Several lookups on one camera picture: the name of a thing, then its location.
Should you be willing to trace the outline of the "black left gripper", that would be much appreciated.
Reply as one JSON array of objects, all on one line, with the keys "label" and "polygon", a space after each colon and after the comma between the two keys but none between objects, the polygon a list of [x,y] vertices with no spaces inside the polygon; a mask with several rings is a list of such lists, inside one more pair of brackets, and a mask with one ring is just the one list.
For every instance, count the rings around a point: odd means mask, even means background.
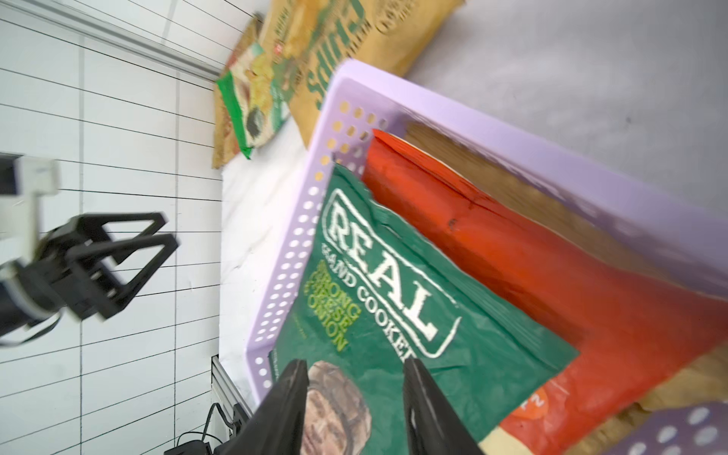
[{"label": "black left gripper", "polygon": [[70,310],[117,316],[172,257],[176,237],[160,212],[90,213],[53,229],[30,261],[1,265],[1,334]]}]

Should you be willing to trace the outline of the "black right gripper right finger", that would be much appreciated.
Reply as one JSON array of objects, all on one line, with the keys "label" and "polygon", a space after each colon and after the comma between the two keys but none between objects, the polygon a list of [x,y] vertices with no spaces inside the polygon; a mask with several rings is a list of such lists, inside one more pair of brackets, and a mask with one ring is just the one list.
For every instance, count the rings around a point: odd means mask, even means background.
[{"label": "black right gripper right finger", "polygon": [[483,454],[423,362],[409,358],[403,371],[409,454]]}]

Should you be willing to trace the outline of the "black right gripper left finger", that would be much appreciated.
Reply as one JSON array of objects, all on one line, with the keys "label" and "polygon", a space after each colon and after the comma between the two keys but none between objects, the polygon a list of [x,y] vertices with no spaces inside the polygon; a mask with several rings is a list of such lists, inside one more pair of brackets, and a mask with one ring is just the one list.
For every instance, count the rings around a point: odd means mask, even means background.
[{"label": "black right gripper left finger", "polygon": [[309,380],[305,360],[290,361],[242,431],[214,454],[301,453]]}]

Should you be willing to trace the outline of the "green Real chips bag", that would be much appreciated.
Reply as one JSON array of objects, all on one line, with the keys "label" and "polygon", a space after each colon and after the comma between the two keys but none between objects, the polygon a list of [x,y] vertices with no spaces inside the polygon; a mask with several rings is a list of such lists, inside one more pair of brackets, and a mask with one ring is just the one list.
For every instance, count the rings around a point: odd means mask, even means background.
[{"label": "green Real chips bag", "polygon": [[337,166],[271,354],[304,360],[304,454],[404,454],[403,368],[423,362],[482,441],[577,355]]}]

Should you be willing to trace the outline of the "red kettle chips bag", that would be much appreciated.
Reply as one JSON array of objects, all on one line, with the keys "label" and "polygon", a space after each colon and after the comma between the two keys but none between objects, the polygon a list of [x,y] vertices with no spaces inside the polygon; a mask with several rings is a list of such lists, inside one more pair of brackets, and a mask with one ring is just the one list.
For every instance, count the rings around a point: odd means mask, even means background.
[{"label": "red kettle chips bag", "polygon": [[[264,16],[261,13],[255,13],[252,16],[240,36],[240,39],[233,48],[231,56],[227,59],[219,77],[224,76],[243,52],[258,38],[260,31],[263,28],[263,22]],[[235,134],[233,132],[231,116],[225,106],[222,92],[218,85],[216,85],[213,89],[213,96],[215,127],[213,135],[212,168],[220,170],[229,163],[233,157],[240,153],[240,148],[237,138],[235,138]]]}]

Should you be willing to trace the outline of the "green white chips bag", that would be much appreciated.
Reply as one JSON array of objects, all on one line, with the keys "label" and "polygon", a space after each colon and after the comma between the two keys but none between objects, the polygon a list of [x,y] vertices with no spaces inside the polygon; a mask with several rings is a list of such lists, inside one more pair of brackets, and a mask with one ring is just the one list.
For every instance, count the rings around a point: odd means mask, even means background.
[{"label": "green white chips bag", "polygon": [[249,45],[217,81],[231,128],[226,136],[233,151],[250,159],[289,117],[282,90],[274,81],[272,61],[262,46]]}]

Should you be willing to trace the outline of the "beige cassava chips bag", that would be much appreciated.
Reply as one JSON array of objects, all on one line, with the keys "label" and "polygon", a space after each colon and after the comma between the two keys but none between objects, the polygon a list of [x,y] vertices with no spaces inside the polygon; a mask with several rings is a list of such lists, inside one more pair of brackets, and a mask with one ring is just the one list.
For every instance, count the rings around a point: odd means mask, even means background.
[{"label": "beige cassava chips bag", "polygon": [[488,454],[597,454],[656,411],[727,397],[727,303],[667,273],[562,203],[422,125],[375,131],[375,200],[468,275],[578,350],[495,428]]}]

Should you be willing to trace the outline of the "green kettle chips bag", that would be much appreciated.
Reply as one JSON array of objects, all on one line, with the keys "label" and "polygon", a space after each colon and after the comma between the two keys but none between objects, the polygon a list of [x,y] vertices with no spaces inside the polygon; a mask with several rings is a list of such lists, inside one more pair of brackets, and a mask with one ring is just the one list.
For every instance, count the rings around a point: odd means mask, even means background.
[{"label": "green kettle chips bag", "polygon": [[402,77],[460,0],[291,0],[269,5],[268,75],[309,142],[339,65],[354,59]]}]

